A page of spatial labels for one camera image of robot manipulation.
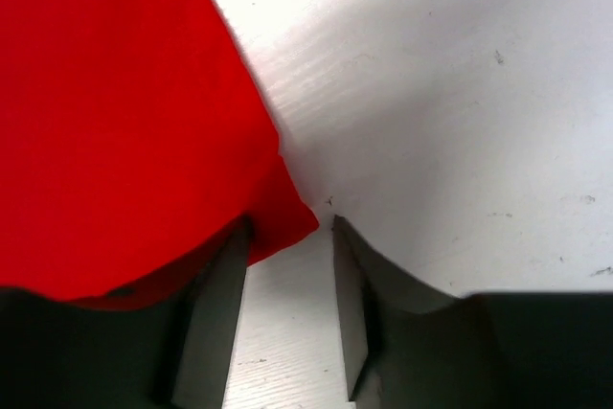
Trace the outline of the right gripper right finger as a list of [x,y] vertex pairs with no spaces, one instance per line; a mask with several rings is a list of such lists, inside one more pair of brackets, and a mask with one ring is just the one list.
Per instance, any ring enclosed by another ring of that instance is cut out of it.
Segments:
[[337,216],[333,267],[358,408],[608,408],[608,293],[447,295]]

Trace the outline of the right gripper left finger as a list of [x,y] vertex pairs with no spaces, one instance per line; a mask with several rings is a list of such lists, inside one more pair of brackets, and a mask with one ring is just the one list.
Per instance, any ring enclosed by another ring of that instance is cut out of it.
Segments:
[[161,272],[112,291],[109,309],[19,288],[1,292],[5,408],[219,408],[236,338],[252,230],[239,219]]

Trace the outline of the red t shirt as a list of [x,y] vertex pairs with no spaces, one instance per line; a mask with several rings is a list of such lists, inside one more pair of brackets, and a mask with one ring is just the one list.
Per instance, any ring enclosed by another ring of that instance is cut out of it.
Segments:
[[318,226],[214,0],[1,0],[1,285],[103,309],[185,285],[241,218]]

